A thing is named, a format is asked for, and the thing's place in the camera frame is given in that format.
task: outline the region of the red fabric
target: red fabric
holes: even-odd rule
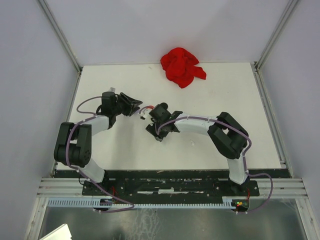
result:
[[[194,77],[206,79],[207,74],[202,67],[195,66],[198,59],[182,47],[172,49],[161,58],[161,65],[166,78],[185,88],[192,83]]]

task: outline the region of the table surface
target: table surface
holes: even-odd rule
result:
[[[195,78],[184,89],[167,80],[160,64],[85,66],[77,88],[71,122],[89,117],[77,106],[101,96],[110,87],[116,93],[143,101],[142,106],[168,104],[168,110],[216,117],[230,113],[249,133],[249,169],[279,169],[280,161],[267,122],[250,63],[201,63],[206,80]],[[87,102],[83,111],[95,112],[100,99]],[[226,158],[208,136],[170,133],[158,142],[138,115],[119,115],[114,126],[92,138],[92,157],[106,170],[220,170],[228,169]]]

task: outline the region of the white tabletop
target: white tabletop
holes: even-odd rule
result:
[[[167,80],[160,64],[85,66],[79,81],[70,121],[89,117],[76,107],[101,96],[110,87],[116,93],[143,101],[142,106],[168,104],[168,110],[216,117],[230,113],[249,133],[249,169],[281,168],[256,81],[249,63],[202,63],[207,79],[195,78],[184,89]],[[82,106],[95,112],[100,99]],[[119,115],[114,126],[92,138],[92,157],[106,170],[219,170],[228,169],[225,159],[208,136],[169,133],[158,142],[138,115]]]

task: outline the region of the white wall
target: white wall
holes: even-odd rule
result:
[[[257,61],[288,0],[47,0],[79,63]]]
[[[24,238],[77,73],[35,0],[0,7],[0,239]]]
[[[281,134],[320,223],[320,1],[302,0],[262,69]]]

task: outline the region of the robotic arm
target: robotic arm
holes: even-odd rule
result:
[[[116,122],[120,114],[132,116],[140,108],[142,101],[135,100],[124,93],[104,92],[101,97],[101,105],[97,108],[97,116],[85,124],[81,124],[71,137],[77,140],[69,145],[69,162],[96,183],[100,183],[106,177],[106,171],[99,167],[92,159],[92,136],[108,130]],[[192,132],[209,136],[218,151],[226,157],[229,165],[229,178],[238,185],[242,185],[248,175],[248,170],[242,159],[242,152],[247,146],[247,140],[241,134],[228,130],[224,125],[240,131],[248,136],[247,131],[227,112],[222,112],[216,118],[201,116],[189,116],[182,111],[172,114],[167,110],[166,103],[158,104],[154,109],[140,111],[142,119],[147,119],[150,124],[146,130],[152,134],[157,141],[162,141],[171,132]],[[71,129],[75,126],[72,122],[63,122],[60,126],[55,149],[54,159],[67,166],[66,146]]]

